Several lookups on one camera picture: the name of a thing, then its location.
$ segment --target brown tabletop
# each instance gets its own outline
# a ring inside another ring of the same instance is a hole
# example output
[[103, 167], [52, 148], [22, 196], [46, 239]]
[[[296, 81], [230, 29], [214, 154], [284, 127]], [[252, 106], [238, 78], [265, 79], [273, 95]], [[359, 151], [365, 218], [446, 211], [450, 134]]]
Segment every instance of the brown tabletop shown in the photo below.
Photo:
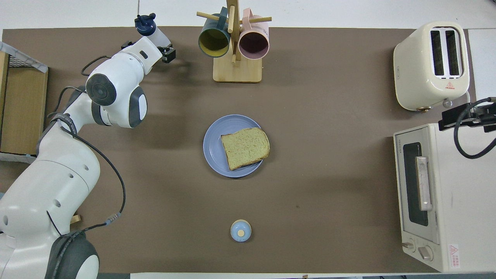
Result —
[[[396, 101], [392, 53], [410, 29], [271, 28], [259, 84], [215, 83], [200, 27], [165, 27], [177, 49], [141, 86], [148, 114], [137, 128], [86, 126], [80, 135], [120, 170], [122, 217], [87, 233], [102, 272], [433, 272], [403, 253], [392, 134], [437, 122], [444, 108], [406, 111]], [[50, 67], [47, 113], [80, 69], [112, 55], [134, 28], [5, 30], [3, 41]], [[208, 127], [228, 114], [257, 121], [270, 156], [231, 179], [205, 161]], [[78, 210], [86, 227], [121, 204], [103, 161]], [[0, 162], [5, 191], [27, 164]], [[229, 235], [246, 219], [245, 243]]]

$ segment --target oven knob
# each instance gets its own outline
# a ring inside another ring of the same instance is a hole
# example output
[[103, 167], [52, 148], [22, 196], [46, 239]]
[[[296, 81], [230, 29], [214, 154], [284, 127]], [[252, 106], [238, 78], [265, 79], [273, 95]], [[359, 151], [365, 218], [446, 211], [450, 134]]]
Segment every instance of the oven knob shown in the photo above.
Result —
[[433, 251], [429, 246], [419, 247], [419, 253], [424, 261], [432, 261], [434, 259]]
[[415, 249], [415, 246], [413, 245], [413, 243], [410, 243], [410, 242], [403, 242], [401, 244], [401, 246], [405, 247], [408, 250], [414, 250]]

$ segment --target warning sticker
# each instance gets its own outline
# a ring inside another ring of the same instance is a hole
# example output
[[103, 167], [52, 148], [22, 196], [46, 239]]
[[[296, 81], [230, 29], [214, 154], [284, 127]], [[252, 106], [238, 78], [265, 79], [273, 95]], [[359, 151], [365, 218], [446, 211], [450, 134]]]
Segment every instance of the warning sticker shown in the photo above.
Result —
[[448, 85], [446, 85], [446, 88], [447, 89], [455, 89], [455, 86], [453, 86], [453, 84], [450, 82], [448, 82]]
[[460, 268], [460, 250], [458, 249], [458, 244], [449, 244], [448, 253], [450, 259], [449, 266], [452, 269]]

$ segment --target toaster oven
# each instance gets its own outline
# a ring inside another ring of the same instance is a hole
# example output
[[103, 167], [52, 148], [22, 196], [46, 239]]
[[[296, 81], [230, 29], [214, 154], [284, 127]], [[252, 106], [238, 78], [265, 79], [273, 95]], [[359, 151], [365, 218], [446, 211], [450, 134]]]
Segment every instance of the toaster oven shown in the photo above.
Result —
[[[495, 133], [461, 127], [477, 153]], [[427, 124], [394, 134], [403, 251], [444, 273], [496, 271], [496, 150], [463, 157], [453, 130]]]

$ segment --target mug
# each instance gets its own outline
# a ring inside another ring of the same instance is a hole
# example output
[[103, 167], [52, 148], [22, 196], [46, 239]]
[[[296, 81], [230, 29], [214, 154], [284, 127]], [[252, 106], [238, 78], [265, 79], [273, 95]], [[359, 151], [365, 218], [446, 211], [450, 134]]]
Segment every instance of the mug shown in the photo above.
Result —
[[198, 46], [206, 55], [217, 58], [229, 50], [231, 35], [227, 32], [227, 8], [222, 7], [220, 14], [215, 13], [213, 15], [218, 16], [219, 20], [208, 18], [205, 21], [198, 37]]
[[241, 27], [239, 51], [248, 59], [263, 58], [269, 52], [268, 22], [250, 23], [251, 18], [261, 18], [253, 15], [250, 8], [243, 10], [243, 26]]

